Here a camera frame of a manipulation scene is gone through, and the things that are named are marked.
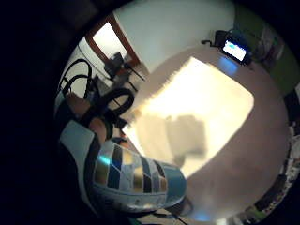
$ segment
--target door frame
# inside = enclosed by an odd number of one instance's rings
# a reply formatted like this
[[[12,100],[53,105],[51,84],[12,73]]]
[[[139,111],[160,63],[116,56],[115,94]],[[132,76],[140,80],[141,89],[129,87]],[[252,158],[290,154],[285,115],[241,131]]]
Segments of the door frame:
[[[109,14],[104,19],[100,20],[85,36],[86,42],[91,47],[91,49],[94,51],[94,53],[104,62],[108,62],[109,58],[105,55],[105,53],[99,48],[99,46],[96,44],[96,42],[93,40],[93,36],[96,34],[96,32],[102,28],[106,23],[110,23],[112,26],[112,30],[119,38],[120,42],[126,49],[127,53],[130,55],[131,60],[128,62],[132,67],[135,67],[141,63],[139,57],[137,54],[133,51],[132,47],[130,46],[128,40],[126,39],[124,33],[121,30],[121,27],[119,26],[118,22],[114,18],[113,13]]]

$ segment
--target white wall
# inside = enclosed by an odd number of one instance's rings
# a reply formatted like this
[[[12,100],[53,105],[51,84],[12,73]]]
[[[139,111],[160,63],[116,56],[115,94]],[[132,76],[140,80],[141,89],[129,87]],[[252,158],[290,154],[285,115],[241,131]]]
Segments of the white wall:
[[[216,30],[233,28],[229,0],[136,0],[114,12],[133,50],[152,72],[160,63]]]
[[[123,58],[125,58],[128,53],[118,36],[114,33],[109,22],[96,32],[93,36],[93,40],[108,58],[111,58],[117,52],[120,52]]]

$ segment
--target green wall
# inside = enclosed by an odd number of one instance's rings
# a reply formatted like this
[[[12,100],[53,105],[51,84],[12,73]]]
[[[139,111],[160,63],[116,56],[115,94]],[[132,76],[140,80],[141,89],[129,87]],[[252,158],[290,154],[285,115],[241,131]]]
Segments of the green wall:
[[[246,29],[255,36],[250,35],[249,32],[245,33],[245,38],[252,50],[257,46],[258,38],[261,37],[265,25],[268,25],[274,30],[274,28],[260,16],[239,4],[235,5],[234,24],[242,31]],[[287,45],[284,46],[283,54],[275,66],[268,72],[276,82],[283,96],[291,92],[294,87],[300,83],[300,67],[291,49]]]

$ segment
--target chair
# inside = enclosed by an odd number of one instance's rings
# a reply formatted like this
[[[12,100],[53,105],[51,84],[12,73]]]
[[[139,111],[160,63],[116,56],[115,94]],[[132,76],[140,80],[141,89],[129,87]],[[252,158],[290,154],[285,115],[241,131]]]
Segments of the chair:
[[[226,38],[228,37],[229,34],[230,34],[230,32],[228,32],[228,31],[217,30],[216,33],[215,33],[215,42],[214,42],[214,44],[212,43],[211,40],[202,40],[201,44],[209,43],[210,47],[221,48],[222,46],[224,46]]]
[[[123,73],[116,76],[121,69],[123,69]],[[113,82],[112,89],[122,87],[125,83],[128,83],[136,92],[138,91],[137,88],[129,81],[129,76],[131,75],[131,72],[128,71],[129,69],[144,80],[144,78],[138,74],[130,66],[130,64],[124,62],[120,52],[115,53],[109,61],[105,63],[104,70],[110,75],[110,80]]]

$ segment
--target desk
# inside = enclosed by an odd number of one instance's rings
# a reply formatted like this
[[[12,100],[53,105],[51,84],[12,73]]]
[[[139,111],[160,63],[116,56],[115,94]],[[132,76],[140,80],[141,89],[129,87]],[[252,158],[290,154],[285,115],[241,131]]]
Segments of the desk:
[[[276,180],[289,148],[287,112],[275,83],[260,65],[242,67],[213,48],[189,49],[163,62],[142,84],[133,107],[155,93],[190,56],[215,66],[255,99],[243,126],[187,179],[187,197],[193,204],[187,218],[227,218],[258,201]]]

